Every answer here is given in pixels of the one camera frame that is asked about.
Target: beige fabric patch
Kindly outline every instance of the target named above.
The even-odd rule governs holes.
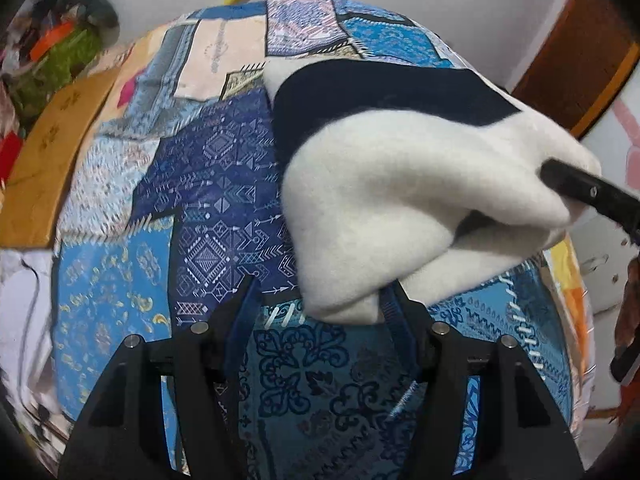
[[[251,69],[251,65],[264,62],[265,31],[264,15],[202,20],[174,96],[198,101],[219,96],[228,72]]]

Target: cardboard box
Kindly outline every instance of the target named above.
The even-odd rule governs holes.
[[[46,248],[78,149],[119,69],[81,79],[57,92],[33,127],[6,183],[0,247]]]

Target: blue patterned fabric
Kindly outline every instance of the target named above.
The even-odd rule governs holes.
[[[331,0],[268,0],[267,56],[296,56],[343,41]]]
[[[118,242],[63,238],[53,352],[58,400],[73,420],[127,335],[171,337],[166,284],[173,227],[174,219],[165,217]],[[165,381],[162,408],[175,466],[177,421]]]
[[[381,9],[380,7],[370,6],[357,2],[355,0],[332,0],[334,2],[335,13],[340,17],[343,14],[362,14],[363,17],[370,15],[377,18],[386,18],[395,22],[405,22],[407,19],[396,12]]]
[[[556,337],[558,314],[547,310],[538,322],[527,317],[526,303],[543,311],[553,305],[532,262],[428,311],[463,335],[494,341],[510,333],[536,352],[532,361],[569,421],[572,391],[566,348]],[[249,478],[395,479],[428,389],[407,370],[385,325],[325,324],[305,318],[300,300],[265,306],[239,371],[238,433]],[[479,377],[469,378],[456,474],[473,462],[480,386]]]
[[[251,2],[242,5],[228,5],[218,7],[208,7],[192,12],[189,15],[191,19],[198,20],[238,20],[240,18],[248,18],[249,16],[259,16],[266,14],[267,7],[265,2]]]
[[[275,199],[276,184],[256,183],[261,203],[236,203],[231,214],[215,208],[187,209],[176,225],[169,302],[177,326],[207,319],[228,299],[246,274],[256,276],[267,293],[297,285],[289,234]]]
[[[404,16],[351,0],[270,0],[203,9],[191,17],[235,19],[265,11],[270,56],[335,54],[348,46],[350,55],[355,47],[367,60],[463,66],[435,35]],[[152,222],[119,244],[63,244],[54,340],[64,409],[78,415],[125,335],[162,338],[170,324],[207,319],[244,275],[253,274],[269,306],[262,307],[249,339],[237,392],[220,386],[225,421],[232,433],[237,426],[246,446],[241,451],[248,477],[394,480],[426,386],[410,379],[411,363],[398,355],[388,326],[306,319],[300,300],[273,306],[270,295],[288,294],[297,278],[266,93],[252,78],[251,86],[238,85],[219,102],[175,98],[195,29],[181,25],[167,32],[123,118],[100,127],[115,140],[162,139],[132,194],[129,227],[151,213],[180,212],[175,224]],[[527,262],[429,312],[466,336],[514,335],[570,420],[564,336],[535,264]],[[470,378],[456,473],[473,460],[479,388],[480,379]],[[234,396],[237,420],[235,406],[228,404]],[[168,441],[174,442],[164,387],[163,400]]]
[[[442,59],[429,38],[419,27],[399,23],[371,22],[350,18],[341,23],[344,30],[357,40],[366,55],[396,57],[415,66],[452,68]]]
[[[267,292],[296,285],[274,167],[263,89],[220,101],[161,141],[134,192],[130,221],[187,208],[170,261],[178,326],[209,317],[245,274],[257,276]]]
[[[527,261],[428,311],[467,337],[495,341],[502,334],[513,335],[545,378],[564,420],[571,422],[573,391],[562,325],[534,263]]]
[[[136,89],[122,118],[103,122],[99,134],[128,139],[169,137],[212,104],[174,98],[196,27],[179,25],[166,32],[160,50],[136,78]]]
[[[396,478],[426,391],[398,361],[385,325],[305,319],[300,300],[264,307],[239,384],[251,479]],[[471,377],[456,474],[473,460],[478,405]]]

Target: white fleece fabric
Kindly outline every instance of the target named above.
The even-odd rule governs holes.
[[[271,102],[309,62],[268,60]],[[558,158],[600,175],[596,157],[549,118],[522,110],[475,127],[407,110],[368,110],[309,138],[282,180],[305,311],[333,323],[380,322],[378,289],[399,278],[425,305],[468,290],[551,245],[582,206],[546,187]],[[456,238],[472,211],[495,222]]]

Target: arrow pattern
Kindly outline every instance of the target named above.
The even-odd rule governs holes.
[[[204,320],[252,274],[263,290],[296,286],[280,208],[264,87],[206,108],[163,139],[133,193],[130,222],[179,207],[170,257],[174,326]]]

